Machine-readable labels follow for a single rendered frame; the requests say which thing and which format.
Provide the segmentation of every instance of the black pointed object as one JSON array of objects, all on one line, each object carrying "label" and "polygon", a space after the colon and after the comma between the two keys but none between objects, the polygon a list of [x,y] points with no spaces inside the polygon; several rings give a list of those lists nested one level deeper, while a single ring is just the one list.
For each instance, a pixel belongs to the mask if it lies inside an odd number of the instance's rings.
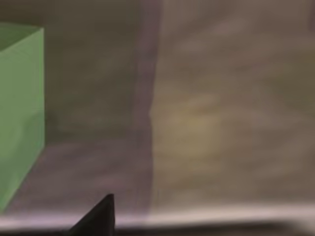
[{"label": "black pointed object", "polygon": [[114,236],[114,195],[107,195],[87,213],[65,236]]}]

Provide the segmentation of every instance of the block side face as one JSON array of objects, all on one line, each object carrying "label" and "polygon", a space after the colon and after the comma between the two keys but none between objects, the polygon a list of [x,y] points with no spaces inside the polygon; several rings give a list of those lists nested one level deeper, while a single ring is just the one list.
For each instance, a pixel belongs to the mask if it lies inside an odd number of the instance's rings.
[{"label": "block side face", "polygon": [[39,27],[0,22],[0,52],[38,30]]},{"label": "block side face", "polygon": [[0,211],[44,147],[43,31],[0,53]]}]

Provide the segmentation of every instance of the white strip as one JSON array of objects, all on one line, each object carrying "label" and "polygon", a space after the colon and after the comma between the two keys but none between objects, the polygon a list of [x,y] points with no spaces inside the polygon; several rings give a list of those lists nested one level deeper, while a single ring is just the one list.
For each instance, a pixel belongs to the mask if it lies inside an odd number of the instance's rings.
[{"label": "white strip", "polygon": [[[68,229],[84,214],[20,214],[0,216],[0,231]],[[165,228],[199,224],[231,224],[263,221],[313,221],[315,205],[223,206],[156,213],[143,219],[136,215],[118,215],[117,228]]]}]

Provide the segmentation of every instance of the block top face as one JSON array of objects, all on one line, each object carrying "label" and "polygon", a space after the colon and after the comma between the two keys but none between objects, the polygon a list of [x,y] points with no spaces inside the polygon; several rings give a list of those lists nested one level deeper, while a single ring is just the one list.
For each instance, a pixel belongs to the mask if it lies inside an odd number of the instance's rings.
[{"label": "block top face", "polygon": [[38,30],[36,26],[0,22],[0,52]]}]

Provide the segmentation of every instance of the green box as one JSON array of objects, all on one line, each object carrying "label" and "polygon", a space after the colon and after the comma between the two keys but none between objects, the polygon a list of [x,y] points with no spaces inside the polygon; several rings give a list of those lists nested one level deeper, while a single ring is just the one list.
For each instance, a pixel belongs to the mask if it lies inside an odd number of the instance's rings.
[{"label": "green box", "polygon": [[0,23],[0,210],[44,148],[43,29]]}]

